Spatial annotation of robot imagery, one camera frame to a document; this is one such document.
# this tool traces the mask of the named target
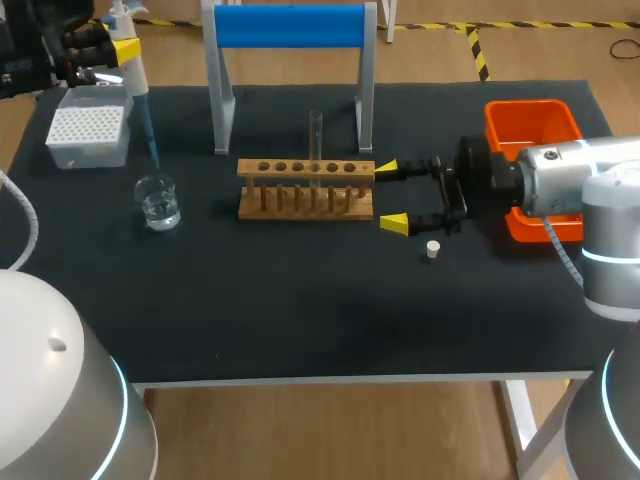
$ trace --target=orange container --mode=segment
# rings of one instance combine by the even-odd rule
[[[569,107],[560,100],[491,102],[484,113],[491,150],[504,153],[510,162],[516,160],[523,148],[582,138]],[[505,218],[511,236],[517,241],[550,241],[542,221],[526,217],[519,208],[512,208]],[[549,217],[549,221],[560,240],[582,240],[582,215],[559,215]]]

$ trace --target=black tabletop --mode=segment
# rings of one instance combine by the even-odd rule
[[[589,313],[552,247],[518,244],[501,218],[410,239],[377,220],[238,221],[237,158],[305,158],[312,108],[324,112],[323,158],[366,158],[350,86],[235,88],[228,157],[212,154],[205,88],[153,89],[182,212],[162,234],[133,199],[151,171],[135,111],[126,167],[61,171],[44,140],[62,93],[43,96],[11,169],[40,218],[23,270],[71,300],[133,382],[590,370],[627,330]],[[484,131],[487,102],[523,98],[561,99],[585,137],[610,133],[584,82],[378,85],[374,159],[448,158]],[[7,265],[27,227],[1,195]],[[429,178],[376,185],[374,204],[376,217],[441,208]],[[431,239],[442,249],[426,265]]]

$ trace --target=white stopper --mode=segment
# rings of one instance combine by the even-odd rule
[[[427,257],[436,258],[438,256],[438,252],[440,251],[440,242],[435,240],[429,240],[427,242]]]

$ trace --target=blue handle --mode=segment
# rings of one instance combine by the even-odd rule
[[[364,5],[219,5],[220,48],[362,48]]]

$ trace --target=wooden test tube rack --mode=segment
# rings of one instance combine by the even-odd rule
[[[238,160],[243,220],[372,220],[375,163],[347,160]],[[267,186],[267,181],[302,180],[305,185]],[[320,188],[308,186],[319,180]],[[348,184],[334,187],[332,182]]]

